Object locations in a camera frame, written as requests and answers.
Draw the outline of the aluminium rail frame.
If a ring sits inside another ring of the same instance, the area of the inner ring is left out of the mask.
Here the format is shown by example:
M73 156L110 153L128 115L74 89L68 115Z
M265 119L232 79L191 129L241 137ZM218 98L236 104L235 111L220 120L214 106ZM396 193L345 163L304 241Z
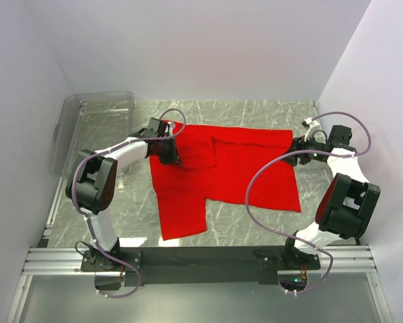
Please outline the aluminium rail frame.
M163 240L149 164L137 162L118 174L111 216L129 247L249 246L283 239L251 220L242 205L208 201L202 234ZM276 285L195 283L148 285L120 299L94 291L94 275L80 270L74 243L87 237L80 216L59 185L46 226L45 248L28 252L10 322L391 322L368 246L338 242L330 274L309 274L314 290L293 297Z

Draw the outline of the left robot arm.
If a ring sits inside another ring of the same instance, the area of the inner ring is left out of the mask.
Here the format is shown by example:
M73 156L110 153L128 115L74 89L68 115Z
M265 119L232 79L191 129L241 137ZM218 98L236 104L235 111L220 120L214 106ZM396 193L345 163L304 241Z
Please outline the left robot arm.
M119 171L147 157L158 157L165 165L179 164L176 125L151 118L145 128L105 149L79 152L65 194L83 216L90 235L89 253L84 258L106 271L122 264L120 242L108 208L114 198Z

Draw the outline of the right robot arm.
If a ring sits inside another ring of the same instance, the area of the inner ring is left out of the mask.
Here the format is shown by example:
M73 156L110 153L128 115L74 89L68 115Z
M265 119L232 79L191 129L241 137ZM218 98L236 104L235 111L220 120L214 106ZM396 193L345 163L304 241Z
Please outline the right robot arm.
M288 238L281 252L282 263L287 268L299 269L317 263L317 247L323 248L332 242L360 238L366 231L380 197L380 187L363 175L357 150L350 146L351 129L334 125L323 143L315 139L322 132L320 125L306 125L306 134L293 139L290 152L310 150L285 159L291 166L305 165L310 161L328 164L333 179L322 198L315 220L303 230L295 232L298 238L307 240L314 247L299 240Z

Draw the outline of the black base beam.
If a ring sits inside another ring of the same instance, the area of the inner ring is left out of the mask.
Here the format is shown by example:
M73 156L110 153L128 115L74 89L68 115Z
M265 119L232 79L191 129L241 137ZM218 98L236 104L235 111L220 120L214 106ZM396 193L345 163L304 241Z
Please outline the black base beam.
M318 270L317 256L285 246L146 247L120 248L110 260L89 248L83 253L81 272L103 273L100 289L142 284L243 283L278 284L280 271Z

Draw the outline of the red t shirt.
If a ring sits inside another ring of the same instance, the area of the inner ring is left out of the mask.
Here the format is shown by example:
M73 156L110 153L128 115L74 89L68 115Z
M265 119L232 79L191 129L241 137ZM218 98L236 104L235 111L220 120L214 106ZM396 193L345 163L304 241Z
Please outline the red t shirt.
M290 130L176 123L180 164L149 158L164 240L207 229L206 201L242 205L257 171L291 147Z

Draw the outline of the clear plastic bin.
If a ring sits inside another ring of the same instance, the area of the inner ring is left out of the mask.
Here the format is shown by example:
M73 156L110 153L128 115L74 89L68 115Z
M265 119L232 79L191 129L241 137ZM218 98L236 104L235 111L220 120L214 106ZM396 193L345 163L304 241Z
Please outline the clear plastic bin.
M82 149L96 151L115 145L133 131L132 92L74 94L63 102L54 130L49 172L67 177Z

